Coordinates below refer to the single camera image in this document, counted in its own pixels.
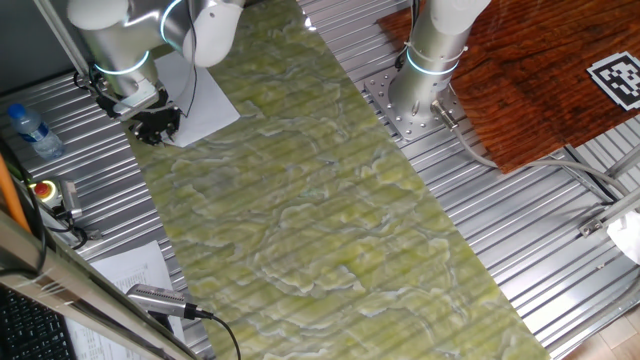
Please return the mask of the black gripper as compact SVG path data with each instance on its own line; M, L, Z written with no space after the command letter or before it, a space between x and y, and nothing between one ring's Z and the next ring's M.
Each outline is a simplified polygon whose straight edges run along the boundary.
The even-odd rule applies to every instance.
M130 130L134 133L135 138L144 144L153 144L153 141L145 133L158 133L163 143L175 145L180 118L181 110L175 105L155 113L141 112L133 117L134 123L130 126Z

